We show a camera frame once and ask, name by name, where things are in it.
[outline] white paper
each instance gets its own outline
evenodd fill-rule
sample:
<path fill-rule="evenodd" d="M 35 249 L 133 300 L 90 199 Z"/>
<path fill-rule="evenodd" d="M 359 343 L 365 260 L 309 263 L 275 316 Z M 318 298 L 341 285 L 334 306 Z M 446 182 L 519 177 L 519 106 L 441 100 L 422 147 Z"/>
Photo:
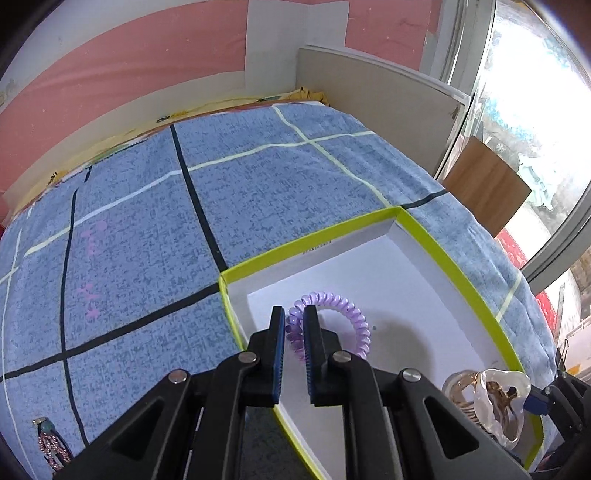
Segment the white paper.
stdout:
<path fill-rule="evenodd" d="M 274 95 L 296 88 L 297 52 L 304 45 L 344 47 L 348 2 L 304 5 L 251 0 L 246 27 L 246 91 Z"/>

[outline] open box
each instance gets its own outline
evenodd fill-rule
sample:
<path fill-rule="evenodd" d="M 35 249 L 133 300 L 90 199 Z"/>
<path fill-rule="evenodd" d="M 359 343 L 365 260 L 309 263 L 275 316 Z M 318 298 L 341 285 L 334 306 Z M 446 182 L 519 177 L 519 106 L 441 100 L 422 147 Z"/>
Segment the open box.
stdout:
<path fill-rule="evenodd" d="M 452 373 L 486 368 L 523 371 L 511 344 L 474 286 L 427 231 L 390 207 L 300 238 L 221 274 L 220 290 L 238 344 L 268 327 L 274 305 L 287 311 L 311 291 L 347 297 L 372 333 L 369 363 L 390 372 L 412 367 L 438 388 Z M 355 333 L 340 313 L 319 310 L 323 327 L 353 351 Z M 310 404 L 306 368 L 285 348 L 275 413 L 312 473 L 344 479 L 340 407 Z M 543 441 L 527 414 L 513 450 L 528 467 Z"/>

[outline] spiral hair tie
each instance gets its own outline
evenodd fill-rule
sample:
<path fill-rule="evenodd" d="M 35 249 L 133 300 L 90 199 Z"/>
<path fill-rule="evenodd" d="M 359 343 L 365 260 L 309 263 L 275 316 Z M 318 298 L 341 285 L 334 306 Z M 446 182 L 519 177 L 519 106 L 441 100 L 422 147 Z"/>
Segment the spiral hair tie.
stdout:
<path fill-rule="evenodd" d="M 292 348 L 296 352 L 295 354 L 300 360 L 305 360 L 306 358 L 302 321 L 304 319 L 304 308 L 308 305 L 324 307 L 345 315 L 355 329 L 357 340 L 355 355 L 363 359 L 367 358 L 369 344 L 371 343 L 371 333 L 369 332 L 369 325 L 365 321 L 365 315 L 361 313 L 361 310 L 355 307 L 355 303 L 340 295 L 330 292 L 313 291 L 309 295 L 304 295 L 301 300 L 296 300 L 294 306 L 289 310 L 289 315 L 285 317 L 287 340 L 291 343 Z"/>

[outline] plaid pattern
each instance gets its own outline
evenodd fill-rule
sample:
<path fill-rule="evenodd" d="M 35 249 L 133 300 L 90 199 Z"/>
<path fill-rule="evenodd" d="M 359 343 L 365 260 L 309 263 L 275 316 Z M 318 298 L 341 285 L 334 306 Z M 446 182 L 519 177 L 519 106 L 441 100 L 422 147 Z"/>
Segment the plaid pattern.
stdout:
<path fill-rule="evenodd" d="M 534 384 L 553 378 L 545 320 L 525 281 L 513 288 L 521 273 L 441 185 L 356 119 L 292 103 L 175 129 L 177 144 L 164 129 L 50 190 L 2 238 L 0 431 L 34 478 L 51 469 L 32 419 L 51 418 L 77 454 L 168 371 L 204 371 L 236 352 L 212 249 L 233 266 L 385 205 L 407 205 L 493 313 L 504 309 Z M 249 418 L 243 477 L 307 477 L 274 421 Z"/>

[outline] metal rivet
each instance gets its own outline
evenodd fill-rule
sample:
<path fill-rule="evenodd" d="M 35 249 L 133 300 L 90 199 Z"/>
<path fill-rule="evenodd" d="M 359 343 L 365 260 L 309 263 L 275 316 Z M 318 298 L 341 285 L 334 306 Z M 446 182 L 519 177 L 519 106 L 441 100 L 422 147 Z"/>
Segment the metal rivet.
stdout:
<path fill-rule="evenodd" d="M 173 370 L 168 374 L 168 379 L 174 383 L 183 383 L 187 379 L 187 372 L 185 370 Z"/>
<path fill-rule="evenodd" d="M 256 362 L 256 353 L 255 352 L 242 352 L 238 355 L 238 359 L 243 363 L 243 364 L 253 364 L 254 362 Z"/>
<path fill-rule="evenodd" d="M 345 364 L 351 361 L 351 354 L 344 350 L 339 350 L 338 352 L 333 353 L 333 360 L 340 364 Z"/>
<path fill-rule="evenodd" d="M 407 382 L 415 383 L 421 380 L 421 372 L 414 368 L 407 368 L 406 370 L 402 370 L 402 378 Z"/>

